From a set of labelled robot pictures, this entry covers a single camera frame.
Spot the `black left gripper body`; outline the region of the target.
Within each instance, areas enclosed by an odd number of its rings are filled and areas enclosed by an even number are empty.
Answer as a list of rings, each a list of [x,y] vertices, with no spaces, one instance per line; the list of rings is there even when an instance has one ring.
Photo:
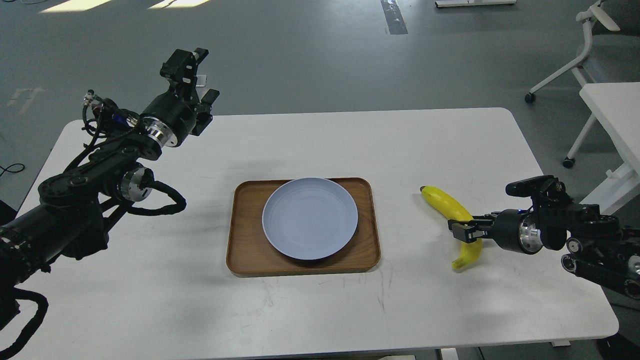
[[[196,104],[191,95],[162,93],[156,96],[141,114],[147,136],[161,148],[180,146],[195,127]]]

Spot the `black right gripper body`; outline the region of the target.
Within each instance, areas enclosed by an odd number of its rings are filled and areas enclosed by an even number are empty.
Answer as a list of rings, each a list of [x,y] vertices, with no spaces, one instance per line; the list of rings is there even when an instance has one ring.
[[[542,250],[542,231],[530,210],[506,209],[493,213],[493,240],[499,248],[535,255]]]

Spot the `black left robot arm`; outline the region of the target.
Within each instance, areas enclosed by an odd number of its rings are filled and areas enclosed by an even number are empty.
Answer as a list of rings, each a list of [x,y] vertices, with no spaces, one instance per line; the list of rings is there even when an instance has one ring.
[[[141,113],[119,107],[93,90],[83,100],[83,130],[92,136],[62,173],[38,186],[39,205],[1,226],[1,326],[19,313],[19,299],[45,298],[20,291],[35,272],[49,272],[59,256],[80,260],[106,249],[109,231],[125,215],[173,215],[186,200],[154,178],[139,159],[156,161],[164,147],[199,136],[213,117],[220,92],[197,92],[205,48],[178,49],[162,64],[169,82]]]

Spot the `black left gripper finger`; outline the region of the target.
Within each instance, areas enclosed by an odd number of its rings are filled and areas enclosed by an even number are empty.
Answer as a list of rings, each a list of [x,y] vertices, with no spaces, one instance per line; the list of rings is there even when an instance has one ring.
[[[195,124],[190,134],[193,136],[200,136],[202,132],[213,121],[213,115],[211,114],[213,109],[213,103],[220,96],[220,91],[217,89],[208,89],[202,96],[201,100],[194,108]]]
[[[198,97],[198,67],[209,54],[210,51],[206,48],[199,47],[193,51],[180,48],[174,50],[160,68],[160,76],[168,82],[167,93],[182,101],[194,101]]]

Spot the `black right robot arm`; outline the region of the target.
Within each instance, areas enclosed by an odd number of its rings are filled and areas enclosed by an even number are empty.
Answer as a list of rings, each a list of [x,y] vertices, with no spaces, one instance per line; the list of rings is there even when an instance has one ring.
[[[449,219],[448,228],[457,240],[471,244],[493,240],[501,249],[535,255],[542,248],[559,251],[562,268],[601,287],[640,297],[639,230],[622,227],[617,217],[601,214],[597,204],[577,203],[563,182],[541,175],[509,183],[508,196],[530,198],[524,209],[506,209]]]

